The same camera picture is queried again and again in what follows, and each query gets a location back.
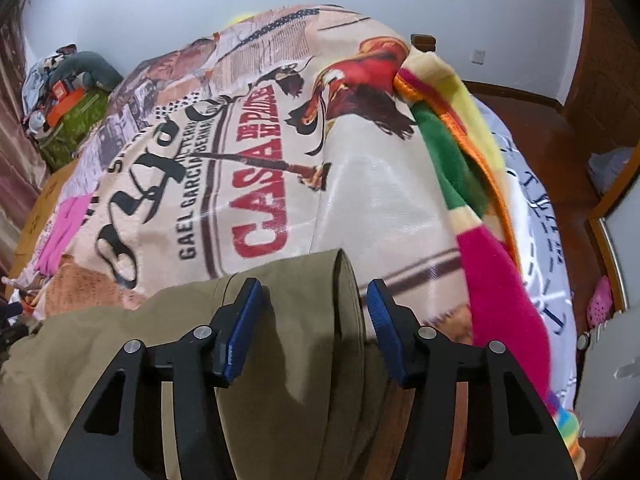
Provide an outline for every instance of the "rainbow fabric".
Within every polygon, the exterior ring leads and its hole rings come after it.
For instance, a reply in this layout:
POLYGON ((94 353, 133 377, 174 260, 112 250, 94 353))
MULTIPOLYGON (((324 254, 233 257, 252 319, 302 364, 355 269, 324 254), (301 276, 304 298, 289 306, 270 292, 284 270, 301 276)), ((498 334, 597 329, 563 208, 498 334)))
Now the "rainbow fabric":
POLYGON ((469 291, 474 344, 497 339, 507 345, 545 399, 579 471, 584 451, 577 441, 578 421, 549 391, 548 335, 522 285, 500 150, 462 81, 433 52, 412 49, 394 87, 411 107, 449 209, 469 291))

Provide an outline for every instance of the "pink cloth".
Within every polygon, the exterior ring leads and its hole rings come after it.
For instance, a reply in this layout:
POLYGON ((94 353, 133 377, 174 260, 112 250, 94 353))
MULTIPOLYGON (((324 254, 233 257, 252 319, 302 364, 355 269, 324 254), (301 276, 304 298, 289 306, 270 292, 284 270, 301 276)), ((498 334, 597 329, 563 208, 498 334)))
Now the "pink cloth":
POLYGON ((518 269, 484 225, 457 239, 469 290, 474 345, 502 341, 540 398, 546 399, 551 375, 549 339, 518 269))
POLYGON ((68 198, 60 204, 56 222, 42 248, 36 270, 45 276, 53 276, 56 273, 62 253, 82 225, 89 202, 91 194, 68 198))

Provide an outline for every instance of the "bed sheet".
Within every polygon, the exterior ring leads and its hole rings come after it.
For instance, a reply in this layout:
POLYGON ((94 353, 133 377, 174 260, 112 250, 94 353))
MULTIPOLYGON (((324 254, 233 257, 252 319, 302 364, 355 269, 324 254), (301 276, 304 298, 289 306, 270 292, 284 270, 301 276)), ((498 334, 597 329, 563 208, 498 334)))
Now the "bed sheet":
POLYGON ((577 382, 577 332, 556 215, 545 187, 518 150, 508 128, 491 108, 477 98, 474 100, 494 134, 507 167, 510 213, 523 282, 544 320, 551 346, 550 389, 564 408, 571 409, 577 382))

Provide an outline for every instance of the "wooden floor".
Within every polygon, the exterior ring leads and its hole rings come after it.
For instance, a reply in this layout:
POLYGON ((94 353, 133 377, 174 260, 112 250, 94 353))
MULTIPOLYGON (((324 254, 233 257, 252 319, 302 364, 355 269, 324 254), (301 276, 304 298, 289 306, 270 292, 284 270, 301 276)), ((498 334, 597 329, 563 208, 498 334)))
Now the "wooden floor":
MULTIPOLYGON (((477 96, 502 119, 546 187, 556 212, 578 334, 586 330, 586 309, 601 276, 590 240, 587 214, 598 197, 587 177, 592 143, 575 132, 565 118, 545 105, 496 96, 477 96)), ((582 478, 595 470, 608 445, 606 439, 580 441, 587 452, 582 478)))

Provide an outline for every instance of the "orange trim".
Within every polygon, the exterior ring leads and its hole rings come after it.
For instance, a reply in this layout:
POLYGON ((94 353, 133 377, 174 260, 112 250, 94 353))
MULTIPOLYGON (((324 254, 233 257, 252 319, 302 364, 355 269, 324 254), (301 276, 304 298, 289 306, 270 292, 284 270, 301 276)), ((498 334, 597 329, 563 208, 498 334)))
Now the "orange trim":
POLYGON ((518 268, 518 271, 521 272, 522 270, 520 269, 520 260, 518 258, 516 237, 511 225, 509 210, 507 209, 507 205, 502 198, 500 188, 498 187, 498 184, 495 181, 489 166, 484 160, 484 156, 469 140, 466 132, 456 120, 456 117, 454 117, 448 110, 449 104, 447 103, 447 105, 444 105, 443 103, 439 102, 438 98, 433 98, 432 96, 418 92, 411 85, 407 84, 400 76, 396 75, 394 79, 394 85, 397 89, 399 89, 399 91, 401 91, 402 94, 405 94, 406 97, 411 99, 411 101, 425 101, 444 123, 444 125, 449 129, 453 138, 456 139, 456 143, 458 144, 460 149, 464 153, 466 153, 478 165, 478 168, 480 168, 480 170, 484 173, 484 176, 491 188, 491 199, 494 200, 496 213, 500 221, 500 227, 502 227, 502 230, 504 231, 504 239, 507 245, 507 252, 513 260, 513 263, 518 268))

